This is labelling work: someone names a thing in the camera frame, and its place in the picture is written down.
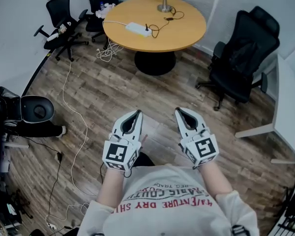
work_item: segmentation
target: plug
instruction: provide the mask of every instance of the plug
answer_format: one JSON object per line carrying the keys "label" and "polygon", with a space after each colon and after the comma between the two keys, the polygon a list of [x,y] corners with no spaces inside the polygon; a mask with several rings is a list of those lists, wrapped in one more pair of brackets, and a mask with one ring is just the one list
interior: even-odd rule
{"label": "plug", "polygon": [[57,158],[58,158],[59,163],[61,163],[61,161],[62,161],[62,154],[60,152],[57,152]]}

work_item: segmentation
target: white t-shirt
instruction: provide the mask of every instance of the white t-shirt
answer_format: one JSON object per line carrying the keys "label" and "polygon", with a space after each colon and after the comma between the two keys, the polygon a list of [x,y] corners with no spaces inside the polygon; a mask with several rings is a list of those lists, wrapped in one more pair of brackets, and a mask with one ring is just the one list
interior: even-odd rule
{"label": "white t-shirt", "polygon": [[259,235],[256,213],[237,191],[214,199],[203,186],[190,168],[133,168],[118,207],[91,201],[78,236],[232,236],[235,225]]}

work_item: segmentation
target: white cable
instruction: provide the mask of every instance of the white cable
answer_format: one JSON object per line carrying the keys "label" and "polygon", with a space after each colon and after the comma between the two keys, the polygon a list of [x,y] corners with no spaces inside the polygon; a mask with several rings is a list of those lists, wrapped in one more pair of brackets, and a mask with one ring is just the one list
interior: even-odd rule
{"label": "white cable", "polygon": [[64,82],[64,84],[63,84],[63,87],[62,87],[62,99],[63,99],[63,102],[67,105],[67,107],[68,107],[70,110],[72,110],[73,112],[75,112],[76,114],[78,114],[78,115],[82,118],[82,120],[84,121],[84,124],[85,124],[85,126],[86,126],[86,128],[87,128],[86,133],[85,133],[84,142],[82,143],[80,149],[79,149],[78,152],[76,153],[76,155],[75,155],[75,157],[74,157],[74,160],[73,160],[73,164],[72,164],[72,166],[71,166],[71,178],[72,178],[72,183],[73,183],[74,187],[77,188],[79,191],[83,192],[85,195],[88,195],[88,196],[96,196],[96,195],[94,195],[93,193],[92,193],[92,194],[87,194],[87,193],[85,193],[84,191],[82,191],[81,189],[79,189],[79,188],[75,185],[75,183],[74,183],[73,174],[72,174],[72,169],[73,169],[73,166],[74,166],[75,160],[77,159],[78,154],[80,153],[82,147],[83,147],[84,144],[85,144],[85,141],[87,140],[87,136],[88,136],[88,125],[87,125],[87,123],[85,122],[83,116],[82,116],[80,113],[78,113],[77,111],[75,111],[75,110],[73,110],[72,108],[70,108],[69,105],[68,105],[68,104],[66,103],[66,101],[64,100],[64,86],[65,86],[65,84],[67,83],[67,80],[68,80],[69,74],[70,74],[70,72],[71,72],[71,64],[72,64],[72,62],[70,62],[70,70],[69,70],[69,72],[68,72],[68,75],[67,75],[67,77],[66,77],[66,79],[65,79],[65,82]]}
{"label": "white cable", "polygon": [[68,205],[68,207],[67,207],[67,210],[66,210],[66,212],[65,212],[65,219],[60,219],[60,218],[58,218],[58,217],[56,217],[56,216],[53,216],[53,215],[46,215],[46,217],[45,217],[45,222],[48,224],[48,222],[47,222],[47,218],[48,218],[48,216],[50,216],[50,217],[53,217],[53,218],[56,218],[56,219],[58,219],[58,220],[60,220],[60,221],[66,221],[67,219],[68,219],[68,210],[69,210],[69,207],[78,207],[78,206],[81,206],[81,209],[80,209],[80,212],[82,213],[82,215],[85,215],[83,212],[82,212],[82,208],[83,207],[85,207],[86,209],[88,209],[88,207],[86,207],[86,205],[89,205],[89,203],[84,203],[83,205]]}
{"label": "white cable", "polygon": [[[121,23],[121,22],[117,22],[117,21],[103,21],[102,25],[104,26],[104,23],[106,23],[106,22],[117,23],[117,24],[121,24],[121,25],[126,26],[126,24]],[[104,50],[104,51],[100,51],[99,48],[97,48],[98,53],[97,53],[96,57],[98,59],[101,59],[104,62],[109,62],[109,61],[112,60],[114,54],[116,55],[117,52],[119,52],[119,51],[121,51],[123,49],[123,47],[121,47],[121,49],[119,49],[119,47],[120,46],[118,44],[112,44],[112,41],[108,38],[108,47],[107,47],[107,49]]]}

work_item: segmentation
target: person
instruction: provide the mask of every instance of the person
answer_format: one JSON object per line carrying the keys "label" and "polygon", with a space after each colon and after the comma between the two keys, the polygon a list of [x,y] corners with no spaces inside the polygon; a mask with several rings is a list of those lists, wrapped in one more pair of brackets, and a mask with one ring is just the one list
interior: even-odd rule
{"label": "person", "polygon": [[199,171],[154,166],[141,152],[129,178],[122,171],[107,170],[78,232],[94,235],[256,236],[259,229],[255,211],[214,161]]}

